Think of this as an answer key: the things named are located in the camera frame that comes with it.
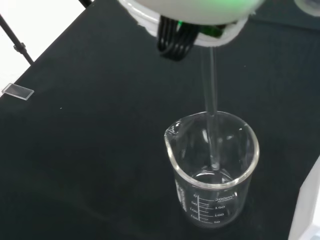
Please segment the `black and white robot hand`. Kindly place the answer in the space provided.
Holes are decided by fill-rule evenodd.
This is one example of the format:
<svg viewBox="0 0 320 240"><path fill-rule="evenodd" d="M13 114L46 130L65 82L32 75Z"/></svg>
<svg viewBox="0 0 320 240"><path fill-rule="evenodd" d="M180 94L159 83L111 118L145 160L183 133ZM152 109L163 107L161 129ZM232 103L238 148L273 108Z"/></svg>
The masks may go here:
<svg viewBox="0 0 320 240"><path fill-rule="evenodd" d="M156 37L159 54L173 61L193 46L215 48L234 40L261 0L121 0L127 12Z"/></svg>

